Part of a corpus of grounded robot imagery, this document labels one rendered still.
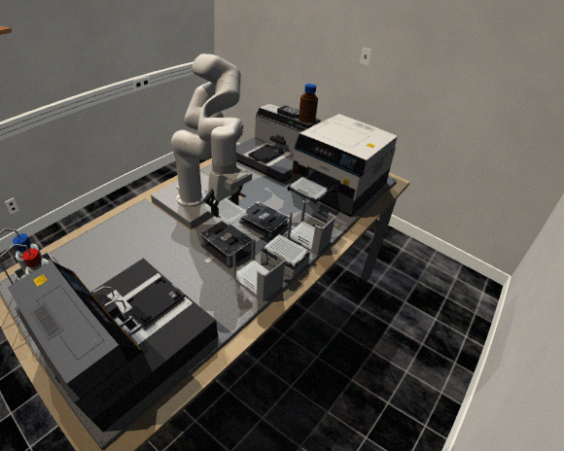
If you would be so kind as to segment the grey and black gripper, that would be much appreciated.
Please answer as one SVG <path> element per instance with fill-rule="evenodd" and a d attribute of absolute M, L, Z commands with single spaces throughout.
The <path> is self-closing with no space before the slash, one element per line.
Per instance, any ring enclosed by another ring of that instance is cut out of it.
<path fill-rule="evenodd" d="M 213 169 L 210 171 L 208 194 L 204 197 L 203 201 L 211 206 L 211 214 L 217 218 L 219 217 L 219 208 L 217 206 L 221 200 L 231 196 L 231 202 L 239 205 L 239 195 L 243 185 L 233 191 L 229 191 L 225 188 L 225 180 L 227 179 L 228 178 L 224 177 L 222 174 L 214 172 Z M 214 200 L 216 200 L 215 204 L 212 203 Z"/>

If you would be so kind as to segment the red bottle cap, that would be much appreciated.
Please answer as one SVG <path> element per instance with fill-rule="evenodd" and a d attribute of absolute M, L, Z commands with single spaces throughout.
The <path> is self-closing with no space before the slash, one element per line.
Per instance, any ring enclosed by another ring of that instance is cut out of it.
<path fill-rule="evenodd" d="M 27 266 L 34 266 L 38 264 L 41 260 L 41 256 L 37 249 L 29 249 L 31 255 L 27 251 L 25 251 L 22 255 L 22 258 Z"/>

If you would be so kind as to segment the brown glass bottle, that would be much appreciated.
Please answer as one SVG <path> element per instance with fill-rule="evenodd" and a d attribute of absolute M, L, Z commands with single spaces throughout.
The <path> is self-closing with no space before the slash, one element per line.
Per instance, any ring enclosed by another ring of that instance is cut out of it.
<path fill-rule="evenodd" d="M 316 96 L 315 99 L 306 99 L 306 98 L 303 98 L 303 95 L 302 95 L 300 97 L 299 120 L 303 121 L 303 122 L 315 122 L 316 121 L 317 105 L 318 105 L 318 97 L 317 96 Z"/>

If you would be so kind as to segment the black lab instrument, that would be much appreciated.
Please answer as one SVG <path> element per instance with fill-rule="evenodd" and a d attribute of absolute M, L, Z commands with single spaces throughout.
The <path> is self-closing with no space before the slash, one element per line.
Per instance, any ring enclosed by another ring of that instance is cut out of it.
<path fill-rule="evenodd" d="M 102 432 L 218 336 L 216 319 L 161 275 L 143 258 L 93 290 L 114 296 L 94 294 L 50 261 L 8 287 L 54 375 Z M 113 299 L 126 309 L 105 307 Z"/>

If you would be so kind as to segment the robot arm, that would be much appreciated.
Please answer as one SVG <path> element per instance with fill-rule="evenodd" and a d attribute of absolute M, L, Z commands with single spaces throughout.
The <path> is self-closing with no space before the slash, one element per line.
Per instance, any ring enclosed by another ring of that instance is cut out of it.
<path fill-rule="evenodd" d="M 195 90 L 185 115 L 185 125 L 196 130 L 198 126 L 198 133 L 179 130 L 171 140 L 179 185 L 177 201 L 187 207 L 201 204 L 205 197 L 199 159 L 212 156 L 212 169 L 228 178 L 225 188 L 229 191 L 252 180 L 250 171 L 236 167 L 236 143 L 243 134 L 243 123 L 237 118 L 224 118 L 221 112 L 239 101 L 239 69 L 217 55 L 201 54 L 195 59 L 192 70 L 209 81 Z"/>

